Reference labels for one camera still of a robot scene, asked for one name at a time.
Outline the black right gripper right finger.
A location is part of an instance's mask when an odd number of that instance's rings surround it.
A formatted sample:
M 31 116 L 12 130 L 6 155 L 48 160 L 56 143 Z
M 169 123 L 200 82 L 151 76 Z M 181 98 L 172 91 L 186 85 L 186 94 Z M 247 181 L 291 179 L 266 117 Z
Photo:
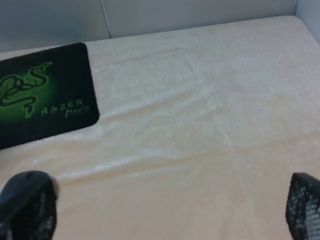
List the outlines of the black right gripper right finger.
M 320 181 L 304 172 L 292 174 L 285 219 L 292 239 L 320 238 Z

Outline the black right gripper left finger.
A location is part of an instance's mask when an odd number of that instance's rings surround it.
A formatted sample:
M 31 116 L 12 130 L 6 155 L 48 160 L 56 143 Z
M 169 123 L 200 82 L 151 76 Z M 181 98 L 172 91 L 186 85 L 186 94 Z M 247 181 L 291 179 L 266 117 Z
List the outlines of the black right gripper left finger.
M 0 192 L 2 240 L 51 240 L 57 226 L 54 179 L 30 170 L 12 176 Z

